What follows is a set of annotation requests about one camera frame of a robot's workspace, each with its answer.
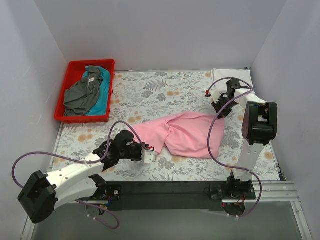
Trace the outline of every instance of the red plastic container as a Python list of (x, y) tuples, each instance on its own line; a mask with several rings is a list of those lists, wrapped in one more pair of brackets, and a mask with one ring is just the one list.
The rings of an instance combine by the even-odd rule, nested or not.
[[(64, 116), (65, 106), (65, 91), (72, 87), (73, 84), (78, 82), (86, 71), (89, 65), (102, 67), (110, 72), (110, 88), (108, 96), (108, 104), (106, 108), (106, 115), (101, 116)], [(83, 124), (83, 123), (101, 123), (108, 122), (110, 115), (110, 102), (112, 94), (112, 84), (115, 75), (115, 60), (85, 60), (85, 61), (71, 61), (66, 70), (62, 89), (60, 92), (58, 104), (55, 109), (54, 119), (61, 121), (65, 124)]]

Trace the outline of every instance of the floral pattern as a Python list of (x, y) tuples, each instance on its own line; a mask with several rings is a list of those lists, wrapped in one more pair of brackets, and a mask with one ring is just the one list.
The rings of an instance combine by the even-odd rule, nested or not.
[[(114, 76), (109, 122), (65, 124), (59, 137), (57, 154), (82, 159), (106, 141), (115, 121), (140, 124), (181, 112), (215, 114), (205, 91), (212, 83), (209, 72), (118, 72)], [(235, 166), (241, 153), (241, 126), (244, 109), (237, 105), (225, 119), (224, 138), (218, 160)], [(111, 138), (121, 130), (115, 126)], [(52, 170), (72, 162), (56, 158)], [(269, 145), (262, 151), (254, 172), (263, 181), (279, 181), (279, 174)], [(100, 175), (106, 181), (225, 181), (231, 169), (212, 159), (173, 156), (166, 147), (156, 163), (144, 164), (120, 160)]]

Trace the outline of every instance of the pink fabric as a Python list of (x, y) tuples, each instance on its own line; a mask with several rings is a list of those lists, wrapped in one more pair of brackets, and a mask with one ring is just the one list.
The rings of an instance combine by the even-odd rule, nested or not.
[[(214, 115), (199, 112), (183, 112), (153, 121), (133, 125), (144, 143), (154, 147), (159, 154), (164, 145), (172, 155), (189, 158), (211, 158), (207, 148), (209, 127)], [(224, 119), (214, 123), (210, 148), (217, 158), (224, 137)]]

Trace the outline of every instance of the gray cloth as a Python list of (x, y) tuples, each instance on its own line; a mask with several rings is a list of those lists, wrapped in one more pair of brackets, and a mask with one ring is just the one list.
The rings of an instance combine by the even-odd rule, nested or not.
[(100, 85), (103, 81), (100, 70), (89, 66), (88, 76), (75, 83), (64, 92), (64, 116), (84, 116), (94, 105), (100, 95)]

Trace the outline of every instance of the teal fabric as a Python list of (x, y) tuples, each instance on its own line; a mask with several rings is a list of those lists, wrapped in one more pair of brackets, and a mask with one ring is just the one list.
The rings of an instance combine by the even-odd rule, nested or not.
[[(110, 87), (110, 72), (105, 70), (103, 67), (97, 66), (101, 71), (101, 78), (103, 81), (100, 85), (100, 95), (96, 104), (91, 108), (85, 115), (86, 116), (101, 116), (106, 115), (107, 105), (108, 105), (108, 96), (109, 96), (109, 87)], [(88, 76), (89, 66), (85, 67), (85, 73), (82, 78)]]

